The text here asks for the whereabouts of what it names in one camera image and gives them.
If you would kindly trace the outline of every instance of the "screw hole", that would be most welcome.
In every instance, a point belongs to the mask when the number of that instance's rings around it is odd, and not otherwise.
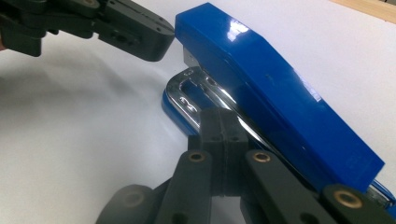
[[[212,142],[218,142],[218,141],[221,141],[221,137],[220,136],[212,136],[210,138],[210,140],[212,140]]]
[[[187,224],[189,218],[181,213],[176,213],[172,216],[172,224]]]
[[[126,207],[136,207],[145,201],[145,196],[139,191],[132,191],[125,195],[123,203]]]
[[[358,196],[355,194],[347,191],[347,190],[337,190],[334,193],[334,198],[339,202],[341,205],[348,207],[348,208],[361,208],[363,207],[363,202],[361,201]]]
[[[271,157],[266,153],[258,152],[253,155],[253,159],[259,162],[268,162],[271,160]]]
[[[308,213],[302,213],[300,215],[300,220],[304,223],[304,224],[319,224],[319,221],[316,217],[314,217],[311,214]]]

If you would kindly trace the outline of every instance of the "white table surface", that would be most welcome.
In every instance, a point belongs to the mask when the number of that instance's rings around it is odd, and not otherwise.
[[[136,0],[172,24],[205,1]],[[325,0],[216,0],[260,35],[387,163],[396,192],[396,25]],[[96,38],[48,35],[43,55],[0,53],[0,223],[94,223],[120,188],[169,178],[186,136],[163,113],[186,68],[176,40],[147,63]],[[213,223],[243,223],[215,199]]]

